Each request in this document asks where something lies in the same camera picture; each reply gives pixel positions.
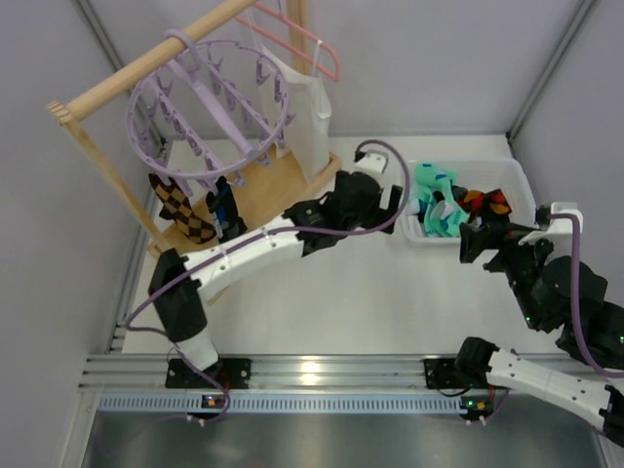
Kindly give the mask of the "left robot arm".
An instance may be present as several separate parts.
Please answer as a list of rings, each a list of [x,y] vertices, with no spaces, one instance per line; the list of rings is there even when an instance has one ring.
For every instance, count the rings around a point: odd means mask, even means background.
[[[162,253],[148,287],[166,338],[195,371],[219,361],[205,302],[231,284],[264,268],[332,248],[350,235],[390,234],[403,189],[383,189],[370,175],[340,171],[333,190],[300,201],[267,224],[217,247]]]

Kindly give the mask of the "black sock with grey patches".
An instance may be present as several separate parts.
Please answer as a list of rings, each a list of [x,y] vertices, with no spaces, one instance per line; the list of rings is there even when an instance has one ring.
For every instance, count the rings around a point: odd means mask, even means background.
[[[483,229],[504,228],[510,223],[508,215],[475,216],[460,224],[460,232],[479,231]]]

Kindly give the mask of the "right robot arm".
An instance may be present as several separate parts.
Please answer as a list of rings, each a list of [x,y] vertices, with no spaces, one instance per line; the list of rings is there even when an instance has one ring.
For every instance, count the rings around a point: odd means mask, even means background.
[[[519,224],[460,227],[459,259],[473,262],[495,252],[484,268],[502,273],[527,326],[560,331],[557,347],[604,377],[603,382],[549,370],[483,338],[467,337],[454,361],[456,371],[474,384],[518,390],[566,410],[611,442],[623,444],[623,309],[605,300],[608,282],[580,259],[578,218],[571,223],[569,255],[552,257],[554,244],[544,231]]]

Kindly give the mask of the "black blue sock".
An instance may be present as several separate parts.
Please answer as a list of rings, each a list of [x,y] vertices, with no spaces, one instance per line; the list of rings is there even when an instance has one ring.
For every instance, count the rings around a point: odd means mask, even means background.
[[[216,237],[220,243],[235,239],[248,230],[239,215],[238,206],[230,184],[221,176],[215,184],[216,192],[209,192],[206,205],[213,221]]]

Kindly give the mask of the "mint green sock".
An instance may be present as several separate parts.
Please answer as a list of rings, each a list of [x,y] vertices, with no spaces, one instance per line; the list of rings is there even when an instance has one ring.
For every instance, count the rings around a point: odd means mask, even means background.
[[[413,186],[410,200],[418,207],[419,214],[425,214],[432,203],[436,203],[435,192],[440,192],[445,201],[454,199],[452,187],[456,181],[456,172],[447,170],[433,163],[420,163],[413,171]]]
[[[460,225],[469,220],[465,212],[450,193],[422,190],[425,207],[424,232],[427,237],[456,238],[460,236]]]

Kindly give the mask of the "purple round clip hanger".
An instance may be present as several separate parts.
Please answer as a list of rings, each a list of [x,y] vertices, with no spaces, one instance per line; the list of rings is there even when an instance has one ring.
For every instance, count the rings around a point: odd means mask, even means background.
[[[220,177],[232,176],[232,184],[243,186],[242,170],[251,163],[270,165],[268,151],[285,140],[285,128],[294,120],[290,110],[291,93],[287,78],[277,61],[258,49],[234,40],[203,40],[195,42],[178,29],[166,31],[183,51],[155,71],[147,74],[134,87],[126,114],[129,143],[138,158],[159,181],[176,184],[188,197],[198,185],[216,193]],[[213,52],[235,51],[248,56],[254,64],[255,84],[270,84],[278,115],[271,119],[236,87],[222,71],[223,60],[214,59]],[[238,157],[224,162],[204,142],[198,130],[173,99],[175,84],[181,84],[221,129],[238,152]],[[151,140],[157,123],[166,124],[175,137],[186,143],[191,153],[203,162],[199,172],[185,172],[171,167],[159,156]]]

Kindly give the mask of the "black red yellow argyle sock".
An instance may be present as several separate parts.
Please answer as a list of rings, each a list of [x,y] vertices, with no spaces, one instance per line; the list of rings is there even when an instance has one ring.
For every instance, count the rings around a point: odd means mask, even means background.
[[[468,190],[462,198],[458,199],[458,204],[471,216],[505,216],[513,212],[500,188],[489,192]]]

